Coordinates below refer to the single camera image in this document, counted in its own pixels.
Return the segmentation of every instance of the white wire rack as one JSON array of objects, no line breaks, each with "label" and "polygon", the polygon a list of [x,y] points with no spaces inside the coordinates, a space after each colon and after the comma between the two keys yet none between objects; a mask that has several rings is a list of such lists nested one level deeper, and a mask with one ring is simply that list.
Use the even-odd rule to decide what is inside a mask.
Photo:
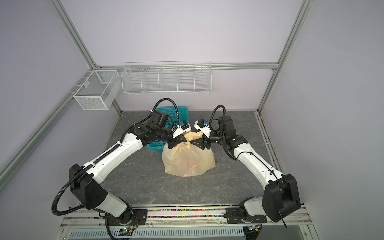
[{"label": "white wire rack", "polygon": [[204,62],[123,63],[122,90],[127,94],[210,93],[212,74]]},{"label": "white wire rack", "polygon": [[116,70],[94,70],[73,97],[84,110],[108,110],[120,87]]}]

